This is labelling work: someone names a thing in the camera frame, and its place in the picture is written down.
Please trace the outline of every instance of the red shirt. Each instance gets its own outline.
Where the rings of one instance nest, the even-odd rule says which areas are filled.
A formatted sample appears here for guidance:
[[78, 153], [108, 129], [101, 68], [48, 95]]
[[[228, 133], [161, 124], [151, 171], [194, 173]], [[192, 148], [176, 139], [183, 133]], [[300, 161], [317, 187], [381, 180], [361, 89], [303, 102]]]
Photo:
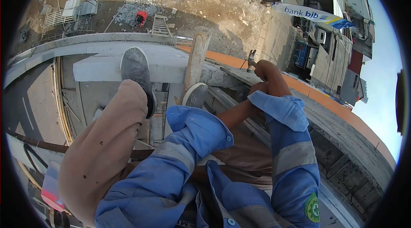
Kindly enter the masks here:
[[143, 21], [142, 21], [141, 24], [140, 24], [140, 28], [142, 28], [143, 25], [144, 25], [144, 22], [146, 21], [147, 13], [146, 13], [145, 11], [139, 11], [139, 12], [137, 12], [137, 15], [136, 15], [136, 16], [138, 16], [138, 15], [140, 15], [140, 16], [143, 17]]

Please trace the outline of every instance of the air conditioner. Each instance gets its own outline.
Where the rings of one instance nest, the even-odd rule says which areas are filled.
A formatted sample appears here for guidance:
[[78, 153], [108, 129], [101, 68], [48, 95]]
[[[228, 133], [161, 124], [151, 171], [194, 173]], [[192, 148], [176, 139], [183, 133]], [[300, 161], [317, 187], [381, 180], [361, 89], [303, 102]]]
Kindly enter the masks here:
[[326, 32], [320, 28], [315, 31], [315, 40], [319, 44], [324, 44], [326, 42]]

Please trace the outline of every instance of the sky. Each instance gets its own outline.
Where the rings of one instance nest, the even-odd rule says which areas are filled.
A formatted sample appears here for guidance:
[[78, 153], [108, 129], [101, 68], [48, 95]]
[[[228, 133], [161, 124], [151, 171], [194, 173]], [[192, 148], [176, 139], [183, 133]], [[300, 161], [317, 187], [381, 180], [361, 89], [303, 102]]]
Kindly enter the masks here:
[[361, 68], [367, 82], [368, 103], [359, 101], [353, 112], [387, 145], [396, 162], [402, 137], [397, 133], [395, 89], [397, 73], [402, 69], [397, 36], [380, 0], [368, 0], [375, 22], [372, 60]]

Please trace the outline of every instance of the hand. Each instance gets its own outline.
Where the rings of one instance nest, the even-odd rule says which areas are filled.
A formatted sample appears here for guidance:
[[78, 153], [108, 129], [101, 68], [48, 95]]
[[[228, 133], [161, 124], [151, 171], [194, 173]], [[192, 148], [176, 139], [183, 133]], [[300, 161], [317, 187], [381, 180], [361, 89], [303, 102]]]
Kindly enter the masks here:
[[266, 82], [259, 82], [253, 85], [250, 89], [248, 95], [252, 94], [255, 91], [260, 90], [261, 92], [268, 93], [268, 83]]
[[267, 81], [267, 94], [277, 97], [292, 95], [290, 88], [281, 74], [281, 71], [276, 65], [266, 60], [260, 60], [256, 64], [256, 69], [254, 72], [259, 78]]
[[257, 62], [255, 66], [254, 73], [264, 81], [267, 81], [267, 75], [272, 73], [273, 70], [278, 69], [276, 65], [271, 63], [270, 61], [260, 60]]

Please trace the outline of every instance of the banner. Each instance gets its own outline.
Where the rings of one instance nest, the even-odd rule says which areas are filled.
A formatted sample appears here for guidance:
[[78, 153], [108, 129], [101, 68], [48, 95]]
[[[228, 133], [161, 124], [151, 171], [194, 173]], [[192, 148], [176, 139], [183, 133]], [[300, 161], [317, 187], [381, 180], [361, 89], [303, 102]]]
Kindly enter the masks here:
[[282, 12], [291, 16], [306, 18], [314, 22], [324, 22], [325, 24], [328, 24], [336, 29], [355, 26], [354, 23], [346, 19], [306, 6], [290, 3], [275, 3], [271, 6], [271, 8], [275, 11]]

